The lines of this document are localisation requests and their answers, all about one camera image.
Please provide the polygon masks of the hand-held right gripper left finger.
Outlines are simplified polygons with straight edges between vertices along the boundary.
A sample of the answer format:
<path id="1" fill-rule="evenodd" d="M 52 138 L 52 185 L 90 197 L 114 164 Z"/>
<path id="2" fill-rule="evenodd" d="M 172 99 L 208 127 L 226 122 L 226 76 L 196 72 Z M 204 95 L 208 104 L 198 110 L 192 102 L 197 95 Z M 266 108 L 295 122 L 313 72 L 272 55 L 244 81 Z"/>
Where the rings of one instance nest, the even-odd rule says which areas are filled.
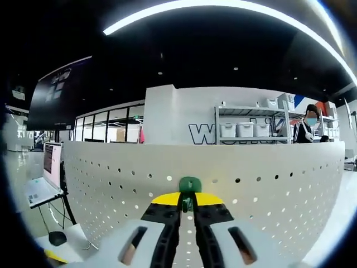
<path id="1" fill-rule="evenodd" d="M 141 219 L 103 239 L 84 267 L 171 267 L 179 243 L 182 194 L 154 198 Z"/>

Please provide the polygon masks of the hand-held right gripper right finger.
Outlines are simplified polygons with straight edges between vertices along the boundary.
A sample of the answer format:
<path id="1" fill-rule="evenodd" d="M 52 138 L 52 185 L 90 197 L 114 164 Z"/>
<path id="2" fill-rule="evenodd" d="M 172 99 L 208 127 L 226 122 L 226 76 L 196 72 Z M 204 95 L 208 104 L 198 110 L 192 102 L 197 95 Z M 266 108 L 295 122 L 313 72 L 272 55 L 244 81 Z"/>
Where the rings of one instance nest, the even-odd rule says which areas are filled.
<path id="1" fill-rule="evenodd" d="M 300 267 L 266 233 L 235 219 L 220 198 L 193 193 L 192 205 L 204 267 Z"/>

